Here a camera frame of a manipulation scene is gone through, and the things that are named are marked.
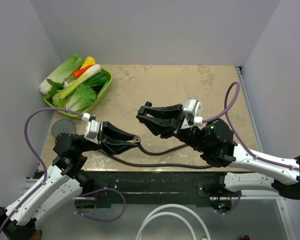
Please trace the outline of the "red small object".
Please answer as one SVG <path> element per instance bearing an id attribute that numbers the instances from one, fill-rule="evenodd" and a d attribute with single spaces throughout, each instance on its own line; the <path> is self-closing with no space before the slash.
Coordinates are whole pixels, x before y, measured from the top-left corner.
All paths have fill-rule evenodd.
<path id="1" fill-rule="evenodd" d="M 250 237 L 248 235 L 245 235 L 241 237 L 239 240 L 250 240 Z"/>

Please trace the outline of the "dark green vegetable toy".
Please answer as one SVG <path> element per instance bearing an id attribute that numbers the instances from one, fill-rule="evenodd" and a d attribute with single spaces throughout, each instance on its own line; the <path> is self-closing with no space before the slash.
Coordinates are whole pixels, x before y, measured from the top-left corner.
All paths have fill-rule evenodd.
<path id="1" fill-rule="evenodd" d="M 107 82 L 107 76 L 104 72 L 99 72 L 98 74 L 87 79 L 83 85 L 90 87 L 99 87 L 103 86 Z"/>

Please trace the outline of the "white leek toy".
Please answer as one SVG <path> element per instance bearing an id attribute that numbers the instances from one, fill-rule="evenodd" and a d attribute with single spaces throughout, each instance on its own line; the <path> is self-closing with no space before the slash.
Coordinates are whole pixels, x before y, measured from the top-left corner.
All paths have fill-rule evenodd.
<path id="1" fill-rule="evenodd" d="M 58 100 L 65 99 L 69 94 L 71 94 L 80 84 L 84 83 L 90 77 L 98 74 L 101 71 L 101 65 L 95 64 L 89 67 L 78 79 L 76 79 L 72 84 L 67 86 L 65 89 L 60 91 L 55 95 Z"/>

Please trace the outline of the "napa cabbage toy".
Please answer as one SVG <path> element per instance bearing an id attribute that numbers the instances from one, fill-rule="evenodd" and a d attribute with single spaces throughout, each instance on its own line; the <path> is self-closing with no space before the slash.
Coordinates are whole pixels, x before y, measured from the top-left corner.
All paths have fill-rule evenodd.
<path id="1" fill-rule="evenodd" d="M 83 63 L 84 60 L 82 57 L 80 57 L 78 54 L 73 54 L 40 83 L 39 91 L 43 95 L 46 95 L 52 88 L 52 85 L 48 83 L 48 80 L 63 84 L 65 78 L 71 75 L 74 71 L 78 70 L 83 65 Z"/>

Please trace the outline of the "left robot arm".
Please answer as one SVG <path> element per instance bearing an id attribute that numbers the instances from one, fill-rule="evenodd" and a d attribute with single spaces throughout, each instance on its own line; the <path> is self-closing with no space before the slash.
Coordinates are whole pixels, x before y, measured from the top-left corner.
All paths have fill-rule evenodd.
<path id="1" fill-rule="evenodd" d="M 89 196 L 95 189 L 95 181 L 82 169 L 87 161 L 84 152 L 118 155 L 138 147 L 140 141 L 108 121 L 89 121 L 83 135 L 61 133 L 53 148 L 57 157 L 43 176 L 21 198 L 0 207 L 0 232 L 10 240 L 39 240 L 42 232 L 36 228 L 35 214 L 46 214 L 65 198 Z"/>

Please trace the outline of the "green lettuce toy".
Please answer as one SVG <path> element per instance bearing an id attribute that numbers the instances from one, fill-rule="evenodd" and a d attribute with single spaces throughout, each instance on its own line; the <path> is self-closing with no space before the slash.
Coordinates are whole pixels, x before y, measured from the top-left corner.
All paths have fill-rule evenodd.
<path id="1" fill-rule="evenodd" d="M 97 99 L 97 93 L 88 85 L 81 84 L 76 88 L 71 86 L 52 97 L 52 104 L 58 108 L 82 113 Z"/>

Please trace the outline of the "yellow pepper toy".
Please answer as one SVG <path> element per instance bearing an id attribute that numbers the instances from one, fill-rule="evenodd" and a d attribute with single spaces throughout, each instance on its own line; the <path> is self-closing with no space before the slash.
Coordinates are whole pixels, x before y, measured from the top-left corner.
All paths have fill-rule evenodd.
<path id="1" fill-rule="evenodd" d="M 91 57 L 91 56 L 88 56 L 88 57 L 85 59 L 85 61 L 84 61 L 84 63 L 82 64 L 82 66 L 80 67 L 80 70 L 81 70 L 81 69 L 84 69 L 84 68 L 86 68 L 86 67 L 88 67 L 88 66 L 95 65 L 95 64 L 96 64 L 95 59 L 94 59 L 93 57 Z"/>

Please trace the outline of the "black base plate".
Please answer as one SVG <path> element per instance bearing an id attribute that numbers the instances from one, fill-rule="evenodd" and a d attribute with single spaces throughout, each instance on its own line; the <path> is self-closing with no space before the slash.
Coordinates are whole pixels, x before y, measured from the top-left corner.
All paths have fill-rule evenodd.
<path id="1" fill-rule="evenodd" d="M 121 197 L 112 192 L 116 189 L 129 205 L 195 205 L 210 207 L 211 201 L 221 198 L 234 199 L 243 190 L 230 193 L 225 188 L 225 172 L 205 171 L 87 171 L 93 180 L 83 188 L 83 193 L 107 188 L 98 193 L 97 208 L 109 208 L 121 204 Z"/>

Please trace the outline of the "orange carrot toy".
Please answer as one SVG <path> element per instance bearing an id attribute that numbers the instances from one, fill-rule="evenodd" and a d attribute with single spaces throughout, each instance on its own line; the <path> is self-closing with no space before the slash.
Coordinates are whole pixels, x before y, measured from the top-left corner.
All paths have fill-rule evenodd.
<path id="1" fill-rule="evenodd" d="M 78 79 L 86 70 L 91 68 L 93 65 L 86 66 L 84 68 L 78 69 L 72 73 L 75 79 Z"/>

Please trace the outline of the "green plastic tray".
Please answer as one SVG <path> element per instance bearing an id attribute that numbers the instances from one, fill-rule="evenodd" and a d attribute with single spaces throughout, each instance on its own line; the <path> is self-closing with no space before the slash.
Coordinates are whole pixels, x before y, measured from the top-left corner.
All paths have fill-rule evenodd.
<path id="1" fill-rule="evenodd" d="M 95 102 L 87 107 L 83 113 L 87 112 L 87 113 L 92 113 L 92 111 L 94 110 L 94 108 L 102 101 L 102 99 L 105 97 L 105 95 L 108 93 L 108 91 L 110 90 L 111 86 L 112 86 L 112 83 L 113 83 L 113 75 L 111 72 L 109 72 L 107 69 L 105 68 L 101 68 L 101 73 L 104 73 L 104 75 L 106 76 L 107 78 L 107 82 L 104 84 L 104 86 L 100 89 L 100 92 L 98 93 L 97 95 L 97 98 L 95 100 Z M 50 99 L 46 99 L 45 95 L 43 96 L 43 100 L 44 102 L 51 108 L 54 108 L 54 105 L 53 105 L 53 101 L 52 101 L 52 98 Z M 61 114 L 63 115 L 66 115 L 68 116 L 69 118 L 73 118 L 73 119 L 80 119 L 80 117 L 76 114 L 73 114 L 73 113 L 70 113 L 70 112 L 65 112 L 65 111 L 61 111 L 61 110 L 58 110 L 57 112 L 60 112 Z"/>

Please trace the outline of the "grey shower head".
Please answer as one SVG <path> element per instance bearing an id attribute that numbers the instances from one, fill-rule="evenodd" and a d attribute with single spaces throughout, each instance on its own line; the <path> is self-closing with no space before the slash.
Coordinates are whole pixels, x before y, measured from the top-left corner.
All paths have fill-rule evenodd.
<path id="1" fill-rule="evenodd" d="M 68 119 L 60 119 L 56 121 L 51 128 L 51 133 L 54 138 L 62 133 L 74 134 L 76 132 L 75 123 Z"/>

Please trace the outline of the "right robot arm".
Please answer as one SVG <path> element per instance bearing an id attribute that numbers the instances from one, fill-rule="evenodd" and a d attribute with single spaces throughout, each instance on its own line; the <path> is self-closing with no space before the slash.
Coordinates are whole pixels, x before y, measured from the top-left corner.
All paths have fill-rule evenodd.
<path id="1" fill-rule="evenodd" d="M 189 98 L 185 105 L 153 107 L 146 102 L 136 118 L 153 135 L 162 139 L 175 137 L 200 153 L 210 166 L 240 168 L 249 173 L 226 173 L 213 183 L 220 197 L 228 192 L 265 190 L 281 197 L 300 200 L 300 156 L 282 158 L 255 150 L 246 150 L 234 141 L 234 132 L 222 119 L 210 120 L 203 126 L 202 103 Z"/>

